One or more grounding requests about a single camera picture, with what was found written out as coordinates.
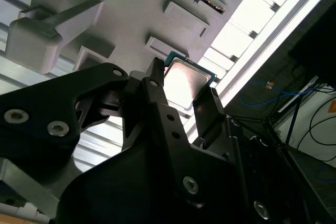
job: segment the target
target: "silver screw head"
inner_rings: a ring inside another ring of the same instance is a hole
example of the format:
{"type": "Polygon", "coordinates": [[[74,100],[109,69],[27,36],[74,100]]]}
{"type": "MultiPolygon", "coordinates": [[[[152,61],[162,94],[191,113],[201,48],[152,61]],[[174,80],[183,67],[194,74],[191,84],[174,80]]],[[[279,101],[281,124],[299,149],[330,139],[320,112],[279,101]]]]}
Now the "silver screw head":
{"type": "Polygon", "coordinates": [[[47,126],[48,133],[52,136],[63,137],[68,134],[70,128],[62,121],[53,121],[47,126]]]}
{"type": "Polygon", "coordinates": [[[153,86],[158,86],[158,83],[156,81],[150,80],[149,83],[153,86]]]}
{"type": "Polygon", "coordinates": [[[118,69],[114,69],[114,70],[113,70],[113,73],[114,73],[116,76],[122,76],[122,72],[119,71],[118,69]]]}
{"type": "Polygon", "coordinates": [[[29,115],[23,110],[12,109],[6,111],[4,119],[7,123],[20,124],[26,122],[29,119],[29,115]]]}
{"type": "Polygon", "coordinates": [[[190,194],[197,194],[198,193],[198,183],[192,177],[185,176],[183,178],[183,186],[190,194]]]}
{"type": "Polygon", "coordinates": [[[257,211],[257,213],[264,219],[268,220],[269,219],[269,213],[266,207],[260,203],[259,201],[254,201],[254,209],[257,211]]]}

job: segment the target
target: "blue cable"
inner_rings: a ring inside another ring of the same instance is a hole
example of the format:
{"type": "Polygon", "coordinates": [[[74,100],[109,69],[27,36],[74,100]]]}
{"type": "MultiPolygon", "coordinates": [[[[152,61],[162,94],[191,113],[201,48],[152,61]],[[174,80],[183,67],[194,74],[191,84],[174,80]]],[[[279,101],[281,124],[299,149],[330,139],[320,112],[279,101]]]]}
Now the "blue cable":
{"type": "Polygon", "coordinates": [[[294,92],[291,92],[291,93],[283,94],[283,95],[281,95],[281,96],[278,97],[278,98],[273,98],[273,99],[271,99],[271,100],[269,100],[269,101],[262,102],[262,103],[247,103],[247,102],[244,102],[240,97],[239,97],[239,100],[240,100],[240,102],[241,102],[243,105],[245,105],[245,106],[253,106],[253,107],[256,107],[256,106],[267,105],[267,104],[269,104],[269,103],[275,102],[275,101],[277,101],[278,99],[283,98],[283,97],[287,97],[287,96],[289,96],[289,95],[301,95],[301,94],[306,94],[306,93],[308,93],[309,91],[311,91],[311,90],[310,90],[310,89],[307,89],[306,91],[304,91],[304,92],[302,92],[302,93],[299,93],[300,90],[298,90],[298,91],[294,91],[294,92]]]}
{"type": "MultiPolygon", "coordinates": [[[[264,85],[269,85],[267,82],[264,82],[264,81],[252,81],[252,83],[256,83],[256,84],[264,84],[264,85]]],[[[272,102],[275,102],[277,101],[278,99],[280,98],[283,98],[283,97],[286,97],[286,96],[289,96],[289,95],[301,95],[301,94],[306,94],[308,92],[310,92],[312,89],[311,88],[308,88],[307,90],[305,90],[304,92],[300,93],[301,90],[298,90],[298,91],[293,91],[293,92],[286,92],[280,88],[277,88],[277,87],[272,87],[273,90],[276,90],[278,92],[281,92],[283,93],[284,95],[281,95],[280,97],[278,98],[273,98],[269,101],[266,101],[266,102],[262,102],[262,103],[247,103],[247,102],[244,102],[241,98],[239,98],[240,102],[245,105],[245,106],[263,106],[263,105],[267,105],[267,104],[270,104],[272,102]]]]}

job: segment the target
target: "black cable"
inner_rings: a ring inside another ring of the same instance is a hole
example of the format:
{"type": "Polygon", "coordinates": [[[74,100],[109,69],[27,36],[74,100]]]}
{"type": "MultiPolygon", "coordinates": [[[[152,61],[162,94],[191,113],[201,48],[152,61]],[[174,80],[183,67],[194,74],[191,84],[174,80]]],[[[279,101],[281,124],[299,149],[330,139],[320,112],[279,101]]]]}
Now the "black cable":
{"type": "Polygon", "coordinates": [[[321,143],[321,142],[317,141],[317,140],[313,137],[313,135],[311,134],[312,123],[313,123],[314,117],[315,117],[316,114],[320,111],[320,109],[321,109],[323,106],[325,106],[327,103],[331,102],[331,101],[334,100],[334,99],[335,99],[335,97],[329,99],[327,102],[325,102],[324,104],[322,104],[322,105],[315,111],[315,113],[314,113],[314,115],[311,117],[311,119],[310,119],[310,123],[309,123],[309,134],[310,134],[311,138],[312,138],[316,143],[321,144],[321,145],[324,145],[324,146],[336,146],[336,144],[324,144],[324,143],[321,143]]]}
{"type": "MultiPolygon", "coordinates": [[[[307,132],[303,135],[303,137],[301,138],[301,140],[299,141],[299,144],[298,144],[298,146],[296,147],[296,150],[299,150],[299,147],[300,147],[302,141],[305,139],[305,137],[307,136],[307,134],[308,134],[308,133],[309,133],[315,126],[317,126],[317,125],[319,125],[319,124],[321,124],[321,123],[323,123],[323,122],[325,122],[325,121],[327,121],[327,120],[334,119],[334,118],[336,118],[336,116],[332,116],[331,118],[326,118],[326,119],[322,120],[321,122],[318,122],[317,124],[315,124],[313,127],[310,127],[310,128],[307,130],[307,132]]],[[[328,159],[328,160],[321,160],[321,159],[318,159],[318,158],[315,158],[315,159],[317,159],[317,160],[319,160],[319,161],[322,161],[322,162],[329,162],[329,161],[334,160],[335,158],[336,158],[336,156],[333,157],[333,158],[331,158],[331,159],[328,159]]]]}
{"type": "Polygon", "coordinates": [[[322,90],[318,90],[318,89],[311,89],[311,90],[313,90],[313,91],[315,91],[315,92],[319,92],[319,93],[330,94],[330,95],[334,95],[334,94],[336,94],[336,93],[335,93],[336,90],[332,90],[332,91],[322,91],[322,90]]]}
{"type": "MultiPolygon", "coordinates": [[[[336,116],[332,116],[331,118],[326,118],[326,119],[322,120],[321,122],[318,122],[317,124],[314,124],[314,126],[311,127],[309,130],[312,130],[312,129],[313,129],[314,127],[316,127],[317,125],[319,125],[319,124],[321,124],[321,123],[323,123],[323,122],[325,122],[325,121],[327,121],[327,120],[333,119],[333,118],[336,118],[336,116]]],[[[303,139],[305,139],[305,137],[306,137],[307,134],[309,133],[309,130],[307,130],[307,132],[303,135],[303,137],[302,137],[301,140],[299,141],[299,144],[298,144],[298,146],[296,147],[296,150],[299,150],[299,147],[300,147],[300,145],[301,145],[303,139]]]]}

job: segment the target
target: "metal frame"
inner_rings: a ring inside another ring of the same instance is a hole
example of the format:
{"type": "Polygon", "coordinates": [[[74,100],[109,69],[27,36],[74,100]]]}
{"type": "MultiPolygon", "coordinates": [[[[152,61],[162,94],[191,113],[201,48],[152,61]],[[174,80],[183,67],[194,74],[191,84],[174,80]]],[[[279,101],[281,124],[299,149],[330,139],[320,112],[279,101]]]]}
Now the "metal frame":
{"type": "MultiPolygon", "coordinates": [[[[286,0],[256,39],[216,86],[223,107],[268,60],[283,41],[321,0],[286,0]]],[[[195,116],[184,125],[187,136],[195,127],[195,116]]]]}

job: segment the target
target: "white mounting plate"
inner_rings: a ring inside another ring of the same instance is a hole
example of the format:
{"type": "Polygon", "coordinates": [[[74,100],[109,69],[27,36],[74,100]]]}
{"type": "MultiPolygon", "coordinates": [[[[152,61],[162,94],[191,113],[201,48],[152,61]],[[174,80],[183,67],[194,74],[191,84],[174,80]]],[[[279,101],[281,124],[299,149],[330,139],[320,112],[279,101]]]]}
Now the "white mounting plate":
{"type": "MultiPolygon", "coordinates": [[[[59,12],[83,1],[85,0],[32,0],[32,5],[39,4],[59,12]]],[[[129,73],[131,70],[146,71],[156,56],[145,48],[151,36],[198,62],[242,0],[216,1],[216,4],[224,3],[223,14],[195,0],[104,1],[104,8],[96,26],[89,28],[87,33],[115,45],[108,61],[129,73]],[[177,22],[165,16],[164,12],[171,2],[192,14],[191,19],[184,15],[187,17],[186,26],[181,25],[180,20],[177,22]],[[202,36],[193,29],[190,30],[190,22],[197,20],[202,21],[199,24],[201,26],[209,25],[202,36]]],[[[79,36],[61,54],[76,61],[80,47],[87,38],[88,36],[79,36]]]]}

